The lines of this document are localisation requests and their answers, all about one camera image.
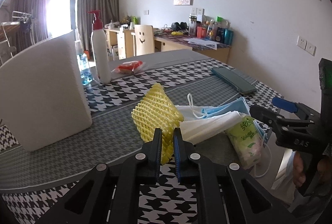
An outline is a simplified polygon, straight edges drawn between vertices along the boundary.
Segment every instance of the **human hand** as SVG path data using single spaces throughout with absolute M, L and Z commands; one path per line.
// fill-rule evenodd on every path
M 317 165 L 317 171 L 320 174 L 320 183 L 327 182 L 332 178 L 332 158 L 324 156 Z M 293 182 L 298 188 L 305 182 L 305 174 L 303 172 L 303 160 L 299 152 L 295 152 L 293 159 Z

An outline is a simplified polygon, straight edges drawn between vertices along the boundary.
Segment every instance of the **silver screw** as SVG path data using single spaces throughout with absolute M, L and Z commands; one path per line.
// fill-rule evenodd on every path
M 200 159 L 200 154 L 192 153 L 192 154 L 190 155 L 190 158 L 191 158 L 191 159 L 194 159 L 194 160 Z
M 142 160 L 142 159 L 145 159 L 145 154 L 144 153 L 138 153 L 136 154 L 135 158 L 138 159 L 138 160 Z
M 105 163 L 100 163 L 97 165 L 97 170 L 98 171 L 102 171 L 102 170 L 105 170 L 107 168 L 106 164 Z
M 231 163 L 229 165 L 229 168 L 232 170 L 238 170 L 238 169 L 240 169 L 240 166 L 237 163 Z

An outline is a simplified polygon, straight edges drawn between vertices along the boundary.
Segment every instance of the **headphones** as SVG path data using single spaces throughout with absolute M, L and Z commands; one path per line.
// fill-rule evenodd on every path
M 178 22 L 175 22 L 172 23 L 171 28 L 173 31 L 188 30 L 188 25 L 185 22 L 181 22 L 180 24 Z

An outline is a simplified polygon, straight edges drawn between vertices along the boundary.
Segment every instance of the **yellow foam fruit net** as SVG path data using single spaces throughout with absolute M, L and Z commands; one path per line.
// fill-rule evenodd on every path
M 173 131 L 184 120 L 182 113 L 165 94 L 161 84 L 154 84 L 132 110 L 132 118 L 144 142 L 153 139 L 155 128 L 163 132 L 161 163 L 167 163 L 173 154 Z

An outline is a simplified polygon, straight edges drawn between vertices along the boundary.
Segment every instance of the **teal phone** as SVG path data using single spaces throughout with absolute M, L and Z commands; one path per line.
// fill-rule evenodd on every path
M 212 73 L 217 77 L 225 81 L 230 86 L 234 87 L 242 95 L 248 95 L 257 91 L 251 83 L 244 80 L 242 77 L 238 76 L 233 71 L 226 68 L 213 68 Z

